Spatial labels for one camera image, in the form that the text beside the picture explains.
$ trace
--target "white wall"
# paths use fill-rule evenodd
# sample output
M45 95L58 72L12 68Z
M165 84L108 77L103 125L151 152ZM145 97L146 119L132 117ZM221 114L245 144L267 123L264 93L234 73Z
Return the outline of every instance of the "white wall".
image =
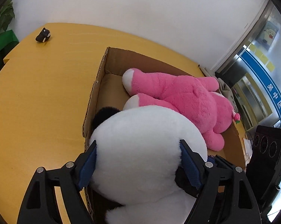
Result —
M13 0L22 40L47 22L92 24L147 38L216 69L267 0Z

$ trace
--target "black animal figurine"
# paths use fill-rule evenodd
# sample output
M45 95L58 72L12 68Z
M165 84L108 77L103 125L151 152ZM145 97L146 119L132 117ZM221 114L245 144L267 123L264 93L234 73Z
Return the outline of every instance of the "black animal figurine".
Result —
M36 37L37 42L45 42L50 38L50 31L46 28L43 28L39 35Z

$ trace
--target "cardboard box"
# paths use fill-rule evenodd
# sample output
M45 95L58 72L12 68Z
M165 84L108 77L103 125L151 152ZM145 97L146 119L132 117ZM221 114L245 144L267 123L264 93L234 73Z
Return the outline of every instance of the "cardboard box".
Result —
M129 68L138 68L143 72L164 72L172 75L191 75L191 71L182 71L162 61L138 54L133 51L108 47L98 68L96 80L90 94L88 109L83 123L83 136L86 138L86 145L92 134L91 122L96 112L105 106L113 106L123 109L126 101L130 98L122 85L122 75ZM225 140L224 149L220 152L208 150L208 155L220 155L236 166L245 168L245 159L241 141L235 125L222 133ZM110 202L88 188L87 202L95 210L98 223L104 222L100 213L108 208L115 208L118 205Z

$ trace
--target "black plush ear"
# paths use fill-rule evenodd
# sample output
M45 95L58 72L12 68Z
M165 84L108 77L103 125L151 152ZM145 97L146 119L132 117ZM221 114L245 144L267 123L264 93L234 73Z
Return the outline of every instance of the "black plush ear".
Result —
M103 107L100 109L92 121L92 129L95 130L103 121L107 120L109 117L113 116L116 113L119 113L121 110L118 110L114 107Z

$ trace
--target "yellow table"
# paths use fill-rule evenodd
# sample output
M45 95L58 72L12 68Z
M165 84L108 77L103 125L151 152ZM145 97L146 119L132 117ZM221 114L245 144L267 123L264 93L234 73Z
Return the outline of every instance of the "yellow table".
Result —
M39 166L60 168L84 149L82 124L108 46L133 50L203 76L196 63L154 42L82 24L46 24L51 38L37 43L40 27L4 59L0 72L0 213L16 223L21 201ZM57 195L64 223L69 223Z

